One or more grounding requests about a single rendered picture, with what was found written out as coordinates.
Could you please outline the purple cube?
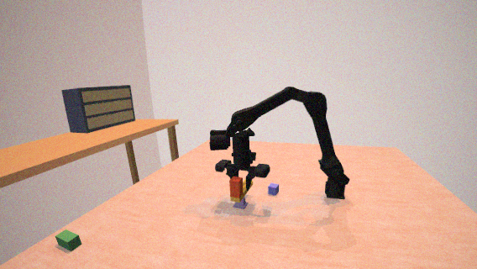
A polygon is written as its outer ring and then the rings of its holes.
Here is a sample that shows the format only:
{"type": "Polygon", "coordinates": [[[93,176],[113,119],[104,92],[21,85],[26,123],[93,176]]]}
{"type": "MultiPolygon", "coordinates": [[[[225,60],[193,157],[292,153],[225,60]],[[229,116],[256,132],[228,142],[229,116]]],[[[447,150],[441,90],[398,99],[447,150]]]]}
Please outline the purple cube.
{"type": "Polygon", "coordinates": [[[268,192],[267,192],[267,194],[276,196],[278,192],[279,192],[279,184],[271,183],[271,184],[268,186],[268,192]]]}

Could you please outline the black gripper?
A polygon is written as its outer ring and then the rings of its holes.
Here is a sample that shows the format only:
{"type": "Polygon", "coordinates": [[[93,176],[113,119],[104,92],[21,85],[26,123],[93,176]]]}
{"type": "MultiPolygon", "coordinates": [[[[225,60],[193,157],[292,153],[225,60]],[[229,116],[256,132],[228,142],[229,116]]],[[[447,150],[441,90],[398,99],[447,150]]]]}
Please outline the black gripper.
{"type": "Polygon", "coordinates": [[[257,166],[250,165],[250,149],[244,151],[233,150],[233,164],[230,160],[220,160],[215,165],[216,172],[224,172],[227,169],[226,176],[230,179],[232,177],[239,177],[239,171],[247,171],[246,189],[249,190],[250,184],[255,177],[267,178],[270,174],[270,166],[268,164],[258,164],[257,166]]]}

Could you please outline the green block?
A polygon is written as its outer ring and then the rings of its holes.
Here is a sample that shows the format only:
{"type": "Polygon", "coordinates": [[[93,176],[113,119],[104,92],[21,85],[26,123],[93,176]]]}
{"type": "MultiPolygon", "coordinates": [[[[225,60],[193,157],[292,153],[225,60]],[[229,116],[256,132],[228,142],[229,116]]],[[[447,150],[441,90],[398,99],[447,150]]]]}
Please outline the green block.
{"type": "Polygon", "coordinates": [[[55,238],[60,246],[66,248],[69,251],[73,251],[75,248],[81,245],[79,235],[74,234],[67,229],[61,231],[61,233],[56,235],[55,238]]]}

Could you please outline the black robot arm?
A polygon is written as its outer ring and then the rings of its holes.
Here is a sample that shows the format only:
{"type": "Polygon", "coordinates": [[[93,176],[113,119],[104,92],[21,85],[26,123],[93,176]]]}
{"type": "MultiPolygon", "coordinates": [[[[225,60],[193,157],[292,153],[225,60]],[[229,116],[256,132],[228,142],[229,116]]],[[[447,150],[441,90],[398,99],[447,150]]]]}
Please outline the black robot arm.
{"type": "Polygon", "coordinates": [[[286,87],[252,107],[236,111],[227,130],[210,131],[210,150],[227,150],[230,146],[230,137],[233,140],[233,150],[248,150],[249,137],[255,136],[254,131],[248,127],[260,116],[290,100],[303,103],[312,118],[322,151],[322,158],[318,160],[319,169],[328,177],[325,181],[327,198],[345,199],[344,191],[350,179],[343,173],[343,166],[335,154],[326,120],[327,98],[320,92],[306,92],[295,87],[286,87]]]}

